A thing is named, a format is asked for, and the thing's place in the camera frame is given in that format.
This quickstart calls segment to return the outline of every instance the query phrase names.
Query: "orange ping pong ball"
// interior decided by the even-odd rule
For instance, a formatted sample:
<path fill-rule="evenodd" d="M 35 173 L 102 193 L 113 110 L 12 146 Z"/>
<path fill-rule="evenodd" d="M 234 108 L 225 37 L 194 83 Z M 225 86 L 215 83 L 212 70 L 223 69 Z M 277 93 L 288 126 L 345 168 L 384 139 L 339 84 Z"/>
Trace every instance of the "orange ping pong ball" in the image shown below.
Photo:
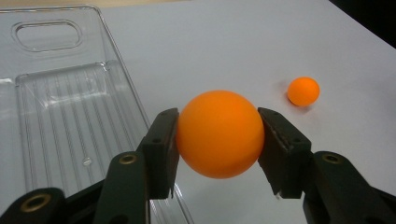
<path fill-rule="evenodd" d="M 319 84 L 312 77 L 297 77 L 289 84 L 288 98 L 295 105 L 312 105 L 319 94 Z"/>
<path fill-rule="evenodd" d="M 232 91 L 208 91 L 193 98 L 177 122 L 177 148 L 197 173 L 229 178 L 260 156 L 262 119 L 255 106 Z"/>

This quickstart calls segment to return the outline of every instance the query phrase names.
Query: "large orange ball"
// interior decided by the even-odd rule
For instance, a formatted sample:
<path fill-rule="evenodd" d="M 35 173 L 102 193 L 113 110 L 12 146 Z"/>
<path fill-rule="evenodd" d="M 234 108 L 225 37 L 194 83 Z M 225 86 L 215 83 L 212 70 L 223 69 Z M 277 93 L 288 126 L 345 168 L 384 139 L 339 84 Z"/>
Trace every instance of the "large orange ball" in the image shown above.
<path fill-rule="evenodd" d="M 229 178 L 245 172 L 260 156 L 264 143 L 256 107 L 231 91 L 208 91 L 180 113 L 177 147 L 196 172 Z"/>

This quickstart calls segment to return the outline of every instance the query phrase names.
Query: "clear plastic container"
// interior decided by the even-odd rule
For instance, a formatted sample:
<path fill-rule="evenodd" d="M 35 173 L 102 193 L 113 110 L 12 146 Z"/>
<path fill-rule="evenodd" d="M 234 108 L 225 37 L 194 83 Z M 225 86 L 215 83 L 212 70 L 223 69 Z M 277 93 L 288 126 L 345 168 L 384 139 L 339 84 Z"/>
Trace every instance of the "clear plastic container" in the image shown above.
<path fill-rule="evenodd" d="M 102 180 L 149 127 L 96 7 L 0 9 L 0 214 L 23 193 Z M 192 223 L 180 190 L 154 223 Z"/>

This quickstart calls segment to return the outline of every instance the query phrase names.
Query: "white surface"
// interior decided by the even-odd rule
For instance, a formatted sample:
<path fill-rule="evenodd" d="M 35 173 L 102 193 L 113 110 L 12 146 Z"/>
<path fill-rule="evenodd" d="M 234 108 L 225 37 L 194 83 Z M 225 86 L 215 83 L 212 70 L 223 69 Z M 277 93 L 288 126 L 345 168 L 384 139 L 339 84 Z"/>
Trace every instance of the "white surface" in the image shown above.
<path fill-rule="evenodd" d="M 150 120 L 196 94 L 227 89 L 282 113 L 313 143 L 349 158 L 396 195 L 396 50 L 325 0 L 190 1 L 103 9 Z M 297 108 L 290 81 L 311 76 L 318 101 Z M 302 200 L 277 200 L 258 164 L 225 180 L 180 162 L 195 222 L 305 223 Z"/>

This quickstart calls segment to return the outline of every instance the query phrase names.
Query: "orange ball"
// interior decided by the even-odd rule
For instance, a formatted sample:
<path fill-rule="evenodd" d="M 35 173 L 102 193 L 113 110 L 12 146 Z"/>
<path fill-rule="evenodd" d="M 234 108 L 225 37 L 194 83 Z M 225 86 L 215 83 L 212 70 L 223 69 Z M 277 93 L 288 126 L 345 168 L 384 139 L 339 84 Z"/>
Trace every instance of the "orange ball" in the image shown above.
<path fill-rule="evenodd" d="M 262 118 L 256 107 L 231 91 L 208 91 L 192 99 L 177 122 L 177 147 L 196 172 L 229 178 L 245 172 L 260 156 Z"/>
<path fill-rule="evenodd" d="M 288 97 L 295 105 L 312 105 L 319 95 L 319 84 L 312 77 L 298 77 L 289 84 Z"/>

